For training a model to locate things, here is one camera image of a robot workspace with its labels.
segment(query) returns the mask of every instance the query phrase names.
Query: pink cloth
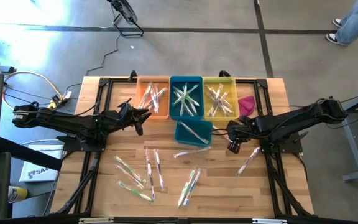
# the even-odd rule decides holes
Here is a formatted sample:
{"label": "pink cloth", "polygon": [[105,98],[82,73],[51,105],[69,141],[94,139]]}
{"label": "pink cloth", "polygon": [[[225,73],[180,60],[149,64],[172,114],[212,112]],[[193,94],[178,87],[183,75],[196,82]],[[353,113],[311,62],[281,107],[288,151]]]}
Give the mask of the pink cloth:
{"label": "pink cloth", "polygon": [[249,116],[254,112],[254,96],[247,96],[239,99],[240,116]]}

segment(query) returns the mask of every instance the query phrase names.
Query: concrete floor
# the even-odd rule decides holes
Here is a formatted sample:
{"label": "concrete floor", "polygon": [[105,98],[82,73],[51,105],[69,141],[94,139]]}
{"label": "concrete floor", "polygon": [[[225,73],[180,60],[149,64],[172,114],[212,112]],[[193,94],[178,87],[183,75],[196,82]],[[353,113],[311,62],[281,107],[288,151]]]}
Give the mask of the concrete floor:
{"label": "concrete floor", "polygon": [[[253,0],[129,2],[144,27],[216,30],[120,38],[119,52],[108,56],[105,67],[90,75],[128,75],[136,70],[139,75],[215,76],[225,69],[235,77],[267,77],[260,36],[251,32],[258,28]],[[260,0],[265,29],[278,30],[333,30],[331,20],[344,16],[352,4],[351,0]],[[1,23],[111,27],[112,19],[103,0],[0,0],[0,64],[44,74],[63,91],[81,82],[87,69],[97,67],[103,55],[115,49],[117,32],[28,31],[27,26]],[[331,95],[339,100],[358,95],[358,40],[349,47],[330,44],[324,35],[268,34],[266,40],[273,75],[284,78],[290,104],[307,105]],[[42,96],[54,94],[47,83],[30,75],[14,77],[9,84]],[[22,104],[15,99],[9,102]],[[75,102],[68,107],[74,108]],[[10,109],[3,106],[0,136],[15,142],[57,134],[44,128],[18,129],[11,119]],[[342,181],[342,175],[357,169],[344,131],[323,124],[309,131],[302,140],[303,158],[316,214],[358,221],[358,181]],[[21,164],[13,161],[12,170],[21,170]],[[16,203],[14,216],[40,215],[46,199],[44,195]]]}

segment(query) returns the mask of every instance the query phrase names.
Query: teal bin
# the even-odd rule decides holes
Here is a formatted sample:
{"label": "teal bin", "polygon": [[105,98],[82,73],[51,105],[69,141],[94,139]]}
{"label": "teal bin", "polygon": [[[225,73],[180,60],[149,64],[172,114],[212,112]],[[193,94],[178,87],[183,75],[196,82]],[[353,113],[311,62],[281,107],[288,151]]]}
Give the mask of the teal bin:
{"label": "teal bin", "polygon": [[[201,138],[208,140],[208,144],[205,144],[203,141],[199,140],[194,134],[191,134],[183,125],[179,124],[179,121],[182,121],[185,125],[191,128],[195,133],[197,133]],[[190,144],[194,146],[203,146],[207,147],[211,144],[212,141],[212,131],[213,125],[210,121],[196,121],[193,119],[178,119],[177,128],[175,130],[175,140],[182,144]]]}
{"label": "teal bin", "polygon": [[[187,83],[187,90],[190,90],[193,86],[198,84],[198,87],[192,91],[189,96],[197,101],[200,105],[195,106],[197,113],[194,116],[190,116],[186,109],[183,109],[183,116],[180,116],[181,103],[177,103],[175,106],[172,105],[178,97],[173,93],[173,86],[179,90],[183,90],[183,86]],[[170,79],[170,101],[169,101],[169,115],[171,119],[178,120],[180,118],[186,119],[202,119],[204,116],[204,98],[203,98],[203,79],[199,76],[172,76]]]}

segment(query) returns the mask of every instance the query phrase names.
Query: wooden tabletop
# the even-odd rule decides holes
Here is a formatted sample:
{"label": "wooden tabletop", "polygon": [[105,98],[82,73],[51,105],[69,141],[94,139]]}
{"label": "wooden tabletop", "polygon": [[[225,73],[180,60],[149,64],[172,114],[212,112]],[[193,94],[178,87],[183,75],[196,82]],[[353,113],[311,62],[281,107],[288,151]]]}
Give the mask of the wooden tabletop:
{"label": "wooden tabletop", "polygon": [[[99,78],[84,77],[76,113],[85,111],[94,105]],[[283,79],[268,78],[267,80],[273,113],[280,114],[289,111]],[[239,98],[254,95],[253,92],[251,85],[237,84]],[[115,110],[117,105],[128,98],[133,100],[135,98],[135,83],[114,84],[110,110]],[[254,116],[257,116],[256,110],[251,117]],[[267,218],[274,216],[264,155],[259,154],[249,163],[240,177],[235,176],[240,166],[259,145],[257,141],[243,143],[240,153],[233,154],[226,149],[227,140],[225,138],[213,136],[211,150],[174,159],[173,155],[178,152],[196,149],[194,146],[174,141],[175,125],[176,122],[170,119],[146,121],[143,125],[143,136],[138,136],[134,128],[127,128],[109,135],[99,167],[92,210],[93,217]],[[214,125],[225,128],[227,122],[214,122]],[[165,191],[162,192],[158,184],[154,157],[151,155],[152,176],[156,191],[154,203],[149,203],[116,184],[118,180],[121,180],[133,186],[121,171],[114,168],[114,156],[119,156],[142,177],[146,177],[145,147],[159,150],[162,175],[166,186]],[[283,154],[282,157],[289,189],[302,206],[308,212],[313,213],[308,184],[301,162],[292,154]],[[51,212],[61,208],[77,188],[83,158],[83,152],[74,152],[63,161]],[[177,203],[183,186],[188,180],[191,170],[197,168],[201,168],[202,173],[197,187],[192,193],[190,204],[178,209]],[[143,192],[151,197],[151,190]],[[86,204],[87,196],[88,187],[85,188],[83,206]],[[278,190],[278,199],[280,208],[284,211],[280,190]]]}

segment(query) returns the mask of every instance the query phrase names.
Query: white shoe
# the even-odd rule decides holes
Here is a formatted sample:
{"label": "white shoe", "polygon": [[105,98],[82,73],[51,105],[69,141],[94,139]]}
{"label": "white shoe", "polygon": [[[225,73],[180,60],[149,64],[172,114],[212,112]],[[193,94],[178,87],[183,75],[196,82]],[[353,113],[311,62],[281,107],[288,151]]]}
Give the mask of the white shoe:
{"label": "white shoe", "polygon": [[341,19],[334,19],[334,20],[333,20],[333,24],[334,24],[335,26],[339,27],[339,28],[342,27],[342,25],[341,25]]}
{"label": "white shoe", "polygon": [[330,41],[333,44],[338,44],[338,45],[342,45],[342,46],[349,46],[348,44],[340,43],[336,38],[336,34],[327,34],[326,38],[327,38],[328,41]]}

